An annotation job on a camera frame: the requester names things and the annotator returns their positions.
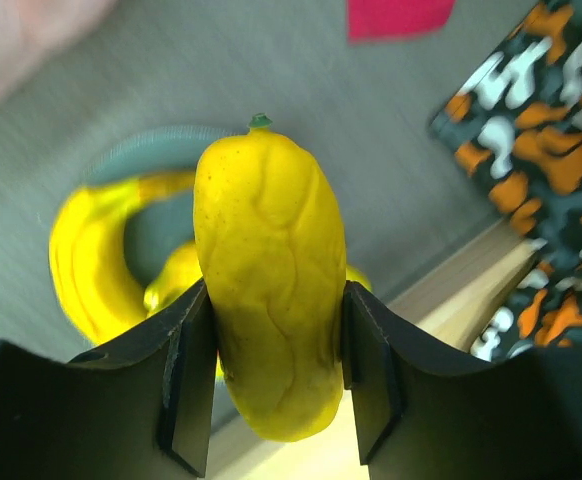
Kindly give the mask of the yellow fake fruit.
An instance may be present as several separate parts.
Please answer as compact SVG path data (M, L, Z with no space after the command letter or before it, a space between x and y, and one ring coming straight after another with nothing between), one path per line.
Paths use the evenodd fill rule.
M194 236L229 394L261 438L296 442L333 421L345 229L316 158L254 115L196 168Z

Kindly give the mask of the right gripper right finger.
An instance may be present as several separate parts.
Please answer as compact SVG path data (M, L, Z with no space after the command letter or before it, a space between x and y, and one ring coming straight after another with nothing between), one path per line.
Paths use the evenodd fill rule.
M489 363L351 282L341 353L371 478L582 479L582 350Z

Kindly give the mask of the large yellow banana bunch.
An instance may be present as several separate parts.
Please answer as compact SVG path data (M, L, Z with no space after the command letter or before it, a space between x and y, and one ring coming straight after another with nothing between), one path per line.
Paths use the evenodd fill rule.
M144 289L124 256L125 225L144 208L193 187L186 170L82 185L64 201L49 238L49 267L60 307L93 344L147 318Z

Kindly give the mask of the pink plastic bag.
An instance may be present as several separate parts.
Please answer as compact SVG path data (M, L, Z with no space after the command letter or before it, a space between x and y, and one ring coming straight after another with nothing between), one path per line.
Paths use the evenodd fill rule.
M0 101L92 32L114 1L0 1Z

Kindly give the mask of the small yellow banana bunch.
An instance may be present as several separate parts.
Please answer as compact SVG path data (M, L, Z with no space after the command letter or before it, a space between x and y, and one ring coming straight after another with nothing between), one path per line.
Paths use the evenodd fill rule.
M372 292L372 286L367 276L352 265L346 266L346 280L362 285L366 290Z

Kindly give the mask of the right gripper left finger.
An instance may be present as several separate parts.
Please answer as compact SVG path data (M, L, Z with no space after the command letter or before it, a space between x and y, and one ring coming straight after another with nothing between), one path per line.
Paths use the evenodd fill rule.
M216 367L203 283L67 363L0 340L0 479L198 479Z

